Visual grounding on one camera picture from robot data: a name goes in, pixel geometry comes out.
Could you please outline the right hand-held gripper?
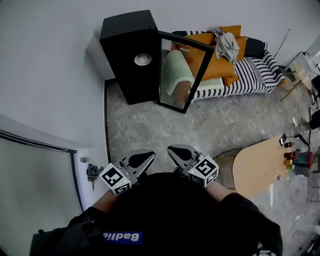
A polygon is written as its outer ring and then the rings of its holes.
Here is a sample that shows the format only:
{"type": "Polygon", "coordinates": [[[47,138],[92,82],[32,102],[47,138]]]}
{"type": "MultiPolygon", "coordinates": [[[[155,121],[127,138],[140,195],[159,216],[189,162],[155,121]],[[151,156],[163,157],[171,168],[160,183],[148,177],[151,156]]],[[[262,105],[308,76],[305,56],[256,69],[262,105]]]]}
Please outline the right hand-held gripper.
{"type": "Polygon", "coordinates": [[[167,152],[176,164],[173,172],[183,172],[192,183],[205,188],[217,179],[219,174],[218,164],[209,155],[199,154],[193,146],[174,144],[167,148],[167,152]]]}

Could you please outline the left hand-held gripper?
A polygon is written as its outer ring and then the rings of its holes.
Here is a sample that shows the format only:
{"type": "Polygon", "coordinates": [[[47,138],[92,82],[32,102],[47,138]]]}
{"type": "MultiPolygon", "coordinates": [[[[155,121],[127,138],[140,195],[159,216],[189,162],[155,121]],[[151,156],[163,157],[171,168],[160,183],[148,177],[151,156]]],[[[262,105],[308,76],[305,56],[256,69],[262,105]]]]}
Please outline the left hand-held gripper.
{"type": "Polygon", "coordinates": [[[153,163],[155,153],[152,150],[138,149],[129,151],[122,159],[128,170],[118,162],[109,163],[99,174],[115,196],[129,191],[137,178],[147,171],[153,163]]]}

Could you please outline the white plate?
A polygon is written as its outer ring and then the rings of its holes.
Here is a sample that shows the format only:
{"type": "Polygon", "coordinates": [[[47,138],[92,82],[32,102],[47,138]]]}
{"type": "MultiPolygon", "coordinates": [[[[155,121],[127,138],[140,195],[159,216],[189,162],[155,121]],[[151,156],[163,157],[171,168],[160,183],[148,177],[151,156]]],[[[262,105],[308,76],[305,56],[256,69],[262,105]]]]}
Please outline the white plate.
{"type": "Polygon", "coordinates": [[[134,58],[134,63],[138,66],[147,66],[151,63],[152,59],[153,58],[151,55],[147,53],[141,53],[134,58]]]}

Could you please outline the black cabinet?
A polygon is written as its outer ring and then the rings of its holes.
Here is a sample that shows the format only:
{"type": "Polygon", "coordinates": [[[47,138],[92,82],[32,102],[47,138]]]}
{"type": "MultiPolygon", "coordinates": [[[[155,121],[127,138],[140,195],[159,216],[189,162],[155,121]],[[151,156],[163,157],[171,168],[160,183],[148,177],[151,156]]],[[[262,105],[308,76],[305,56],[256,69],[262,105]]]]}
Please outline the black cabinet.
{"type": "Polygon", "coordinates": [[[103,20],[100,44],[128,104],[158,97],[160,39],[150,10],[140,10],[103,20]],[[136,65],[139,54],[152,56],[150,64],[136,65]]]}

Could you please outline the person's right forearm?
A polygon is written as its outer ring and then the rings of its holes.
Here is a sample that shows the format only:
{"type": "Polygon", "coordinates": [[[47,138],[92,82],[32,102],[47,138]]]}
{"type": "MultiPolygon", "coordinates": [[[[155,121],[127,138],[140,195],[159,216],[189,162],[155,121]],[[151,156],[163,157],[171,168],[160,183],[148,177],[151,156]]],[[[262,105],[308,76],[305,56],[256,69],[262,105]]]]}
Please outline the person's right forearm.
{"type": "Polygon", "coordinates": [[[206,187],[206,192],[218,203],[222,202],[222,200],[233,192],[216,182],[215,180],[211,181],[206,187]]]}

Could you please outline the person's left forearm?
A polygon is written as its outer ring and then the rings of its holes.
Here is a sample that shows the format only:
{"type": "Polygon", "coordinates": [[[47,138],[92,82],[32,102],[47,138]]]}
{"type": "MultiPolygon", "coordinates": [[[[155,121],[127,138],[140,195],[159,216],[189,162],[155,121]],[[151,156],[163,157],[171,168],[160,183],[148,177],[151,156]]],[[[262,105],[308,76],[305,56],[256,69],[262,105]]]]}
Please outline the person's left forearm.
{"type": "Polygon", "coordinates": [[[109,189],[99,200],[97,200],[92,207],[100,210],[103,213],[108,213],[114,207],[119,196],[114,195],[112,190],[109,189]]]}

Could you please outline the black framed glass door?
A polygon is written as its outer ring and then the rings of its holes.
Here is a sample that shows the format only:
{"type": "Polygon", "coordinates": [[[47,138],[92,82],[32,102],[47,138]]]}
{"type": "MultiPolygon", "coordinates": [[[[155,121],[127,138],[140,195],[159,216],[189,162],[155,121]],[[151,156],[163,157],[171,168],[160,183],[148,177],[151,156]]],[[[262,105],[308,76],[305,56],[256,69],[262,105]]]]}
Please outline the black framed glass door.
{"type": "Polygon", "coordinates": [[[207,69],[207,66],[213,56],[214,49],[212,49],[209,45],[197,42],[192,39],[188,39],[186,37],[168,33],[164,31],[158,32],[158,37],[160,40],[160,57],[159,57],[159,80],[158,80],[158,96],[157,96],[157,103],[161,106],[164,106],[166,108],[169,108],[171,110],[180,112],[180,113],[186,113],[194,96],[195,93],[199,87],[200,82],[202,81],[202,77],[205,74],[205,71],[207,69]],[[202,60],[202,64],[200,66],[200,69],[198,71],[198,74],[196,78],[194,78],[194,83],[191,87],[191,91],[189,94],[189,97],[184,105],[184,108],[176,106],[174,103],[173,94],[168,95],[164,89],[164,87],[161,86],[161,66],[163,61],[165,60],[167,54],[170,51],[178,50],[180,51],[185,60],[188,60],[188,52],[190,48],[196,48],[201,51],[204,51],[205,55],[202,60]]]}

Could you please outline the bunch of keys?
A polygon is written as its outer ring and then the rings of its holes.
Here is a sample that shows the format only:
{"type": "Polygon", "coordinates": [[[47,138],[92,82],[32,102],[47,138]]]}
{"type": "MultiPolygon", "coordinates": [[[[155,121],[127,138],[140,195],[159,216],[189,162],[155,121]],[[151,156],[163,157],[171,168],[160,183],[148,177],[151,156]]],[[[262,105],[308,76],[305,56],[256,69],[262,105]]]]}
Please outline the bunch of keys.
{"type": "Polygon", "coordinates": [[[92,191],[95,191],[95,181],[100,176],[100,173],[104,170],[104,167],[98,168],[96,165],[91,163],[88,164],[86,169],[87,180],[91,183],[92,191]]]}

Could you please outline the person's black clothing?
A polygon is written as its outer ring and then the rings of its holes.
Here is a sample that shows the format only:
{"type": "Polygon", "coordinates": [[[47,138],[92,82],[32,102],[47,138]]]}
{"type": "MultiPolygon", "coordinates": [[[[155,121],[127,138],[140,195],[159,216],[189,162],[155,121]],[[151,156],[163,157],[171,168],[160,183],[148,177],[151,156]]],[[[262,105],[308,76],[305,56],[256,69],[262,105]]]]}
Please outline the person's black clothing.
{"type": "Polygon", "coordinates": [[[156,173],[89,207],[66,227],[39,230],[29,256],[282,256],[280,226],[232,191],[216,202],[177,173],[156,173]]]}

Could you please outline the orange cushion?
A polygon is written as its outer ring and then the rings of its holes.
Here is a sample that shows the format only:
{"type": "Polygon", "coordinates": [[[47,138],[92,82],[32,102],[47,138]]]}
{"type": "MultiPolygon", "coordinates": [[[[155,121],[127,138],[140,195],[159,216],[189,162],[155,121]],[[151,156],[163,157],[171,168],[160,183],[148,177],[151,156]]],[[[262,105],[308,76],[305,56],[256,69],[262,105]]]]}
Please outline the orange cushion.
{"type": "Polygon", "coordinates": [[[185,38],[200,42],[202,44],[206,44],[210,46],[212,49],[215,49],[216,46],[216,36],[212,32],[187,35],[185,36],[185,38]]]}
{"type": "MultiPolygon", "coordinates": [[[[187,62],[194,78],[197,77],[204,56],[205,52],[197,48],[191,47],[188,50],[187,62]]],[[[228,87],[239,80],[233,64],[223,56],[217,58],[216,52],[214,51],[201,81],[203,82],[215,78],[222,78],[228,87]]]]}
{"type": "Polygon", "coordinates": [[[235,38],[241,36],[241,25],[232,25],[232,26],[220,26],[219,27],[224,33],[231,33],[235,38]]]}
{"type": "Polygon", "coordinates": [[[184,105],[190,95],[191,88],[192,83],[189,81],[181,81],[176,85],[172,93],[173,102],[176,106],[184,108],[184,105]]]}
{"type": "Polygon", "coordinates": [[[238,47],[239,47],[239,50],[238,50],[238,55],[237,55],[237,61],[242,61],[244,56],[245,56],[245,50],[246,50],[246,44],[247,44],[247,37],[246,36],[240,36],[240,37],[237,37],[235,39],[238,47]]]}

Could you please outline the wooden table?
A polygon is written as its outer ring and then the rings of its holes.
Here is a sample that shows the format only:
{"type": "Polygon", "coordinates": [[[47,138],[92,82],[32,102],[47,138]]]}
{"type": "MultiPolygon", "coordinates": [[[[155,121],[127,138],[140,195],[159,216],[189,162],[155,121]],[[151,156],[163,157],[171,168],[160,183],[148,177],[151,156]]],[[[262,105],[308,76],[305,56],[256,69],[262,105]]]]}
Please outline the wooden table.
{"type": "Polygon", "coordinates": [[[275,136],[242,149],[232,165],[234,189],[246,198],[253,198],[269,188],[277,178],[283,178],[288,170],[284,154],[291,151],[280,144],[281,136],[275,136]]]}

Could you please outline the pale green blanket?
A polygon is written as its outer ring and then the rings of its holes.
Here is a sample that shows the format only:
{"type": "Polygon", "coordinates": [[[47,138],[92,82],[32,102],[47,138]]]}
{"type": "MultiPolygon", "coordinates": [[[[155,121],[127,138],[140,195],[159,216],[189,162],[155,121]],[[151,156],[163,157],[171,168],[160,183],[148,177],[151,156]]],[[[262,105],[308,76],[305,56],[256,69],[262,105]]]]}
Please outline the pale green blanket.
{"type": "Polygon", "coordinates": [[[198,86],[200,90],[209,90],[209,89],[219,90],[219,89],[223,89],[224,87],[225,85],[221,77],[201,81],[198,86]]]}

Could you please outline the green knitted pillow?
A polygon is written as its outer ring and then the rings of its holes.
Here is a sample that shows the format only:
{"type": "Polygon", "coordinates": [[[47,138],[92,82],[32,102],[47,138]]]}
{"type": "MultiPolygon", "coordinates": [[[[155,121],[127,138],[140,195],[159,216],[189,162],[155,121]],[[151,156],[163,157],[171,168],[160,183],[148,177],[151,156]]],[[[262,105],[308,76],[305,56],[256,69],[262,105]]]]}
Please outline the green knitted pillow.
{"type": "Polygon", "coordinates": [[[180,82],[189,82],[192,86],[195,78],[184,55],[179,50],[172,50],[161,65],[160,84],[171,96],[180,82]]]}

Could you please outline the black white striped sofa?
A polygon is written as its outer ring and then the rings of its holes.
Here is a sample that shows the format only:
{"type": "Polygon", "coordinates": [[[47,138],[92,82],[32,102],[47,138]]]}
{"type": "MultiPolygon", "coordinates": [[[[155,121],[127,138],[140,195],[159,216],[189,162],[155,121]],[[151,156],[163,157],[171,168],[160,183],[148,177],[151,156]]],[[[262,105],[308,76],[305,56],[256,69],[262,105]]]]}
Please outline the black white striped sofa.
{"type": "MultiPolygon", "coordinates": [[[[189,36],[201,33],[212,33],[209,31],[176,31],[179,36],[189,36]]],[[[272,93],[280,85],[285,77],[274,57],[268,52],[263,58],[244,57],[233,65],[235,74],[239,80],[223,89],[198,89],[193,97],[194,100],[220,98],[226,96],[243,95],[251,93],[272,93]]]]}

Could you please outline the white door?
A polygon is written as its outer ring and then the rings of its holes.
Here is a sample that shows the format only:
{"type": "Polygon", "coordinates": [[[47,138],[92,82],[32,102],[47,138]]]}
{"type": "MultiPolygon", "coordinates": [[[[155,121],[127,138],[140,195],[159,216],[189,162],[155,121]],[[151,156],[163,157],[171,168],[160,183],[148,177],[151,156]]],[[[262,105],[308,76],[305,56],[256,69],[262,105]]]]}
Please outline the white door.
{"type": "Polygon", "coordinates": [[[83,212],[75,154],[0,130],[0,255],[28,256],[33,234],[83,212]]]}

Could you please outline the grey crumpled cloth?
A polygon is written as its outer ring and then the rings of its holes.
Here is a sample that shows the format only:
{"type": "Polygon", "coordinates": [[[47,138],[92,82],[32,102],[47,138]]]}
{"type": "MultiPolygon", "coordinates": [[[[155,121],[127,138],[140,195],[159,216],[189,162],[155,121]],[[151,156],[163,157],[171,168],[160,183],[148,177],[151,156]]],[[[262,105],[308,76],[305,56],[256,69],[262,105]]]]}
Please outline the grey crumpled cloth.
{"type": "Polygon", "coordinates": [[[218,27],[214,28],[212,33],[215,35],[216,58],[221,59],[224,57],[234,66],[240,50],[234,35],[230,32],[223,32],[218,27]]]}

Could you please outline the teal and red device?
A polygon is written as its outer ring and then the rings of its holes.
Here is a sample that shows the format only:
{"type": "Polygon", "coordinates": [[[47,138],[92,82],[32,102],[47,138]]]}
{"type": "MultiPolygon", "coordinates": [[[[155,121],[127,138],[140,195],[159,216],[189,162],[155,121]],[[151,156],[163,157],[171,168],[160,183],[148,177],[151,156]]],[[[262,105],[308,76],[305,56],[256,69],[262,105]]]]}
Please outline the teal and red device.
{"type": "Polygon", "coordinates": [[[314,154],[311,151],[301,152],[294,151],[294,160],[292,162],[295,166],[310,169],[314,163],[314,154]]]}

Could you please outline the black white-trimmed pillow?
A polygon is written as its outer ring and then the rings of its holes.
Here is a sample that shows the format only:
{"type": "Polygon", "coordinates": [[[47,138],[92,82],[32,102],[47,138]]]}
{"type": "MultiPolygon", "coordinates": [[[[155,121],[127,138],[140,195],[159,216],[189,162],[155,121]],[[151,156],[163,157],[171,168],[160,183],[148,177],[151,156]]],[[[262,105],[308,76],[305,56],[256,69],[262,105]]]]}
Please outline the black white-trimmed pillow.
{"type": "Polygon", "coordinates": [[[244,57],[262,59],[267,52],[267,48],[268,44],[266,42],[247,37],[244,57]]]}

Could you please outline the thin metal rod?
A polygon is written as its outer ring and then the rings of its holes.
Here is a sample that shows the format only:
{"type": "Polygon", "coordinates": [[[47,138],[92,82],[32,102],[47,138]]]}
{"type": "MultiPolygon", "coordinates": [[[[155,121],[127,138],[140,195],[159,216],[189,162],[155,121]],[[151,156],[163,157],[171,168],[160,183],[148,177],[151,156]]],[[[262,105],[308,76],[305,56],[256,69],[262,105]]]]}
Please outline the thin metal rod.
{"type": "Polygon", "coordinates": [[[274,58],[278,55],[279,51],[280,51],[281,48],[283,47],[283,45],[284,45],[284,43],[285,43],[285,41],[286,41],[286,39],[287,39],[290,31],[291,31],[291,28],[289,28],[289,29],[286,31],[286,33],[285,33],[285,35],[284,35],[284,38],[283,38],[283,40],[282,40],[279,48],[277,49],[277,51],[276,51],[275,54],[273,55],[274,58]]]}

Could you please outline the white cabinet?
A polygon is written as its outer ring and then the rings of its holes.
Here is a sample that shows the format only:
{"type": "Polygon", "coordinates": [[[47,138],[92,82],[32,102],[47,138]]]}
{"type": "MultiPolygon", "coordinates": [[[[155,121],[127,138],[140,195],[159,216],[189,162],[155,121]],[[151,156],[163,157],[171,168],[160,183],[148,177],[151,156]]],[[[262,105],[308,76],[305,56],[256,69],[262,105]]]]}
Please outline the white cabinet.
{"type": "Polygon", "coordinates": [[[320,76],[320,35],[306,51],[300,51],[285,67],[297,78],[302,75],[310,81],[320,76]]]}

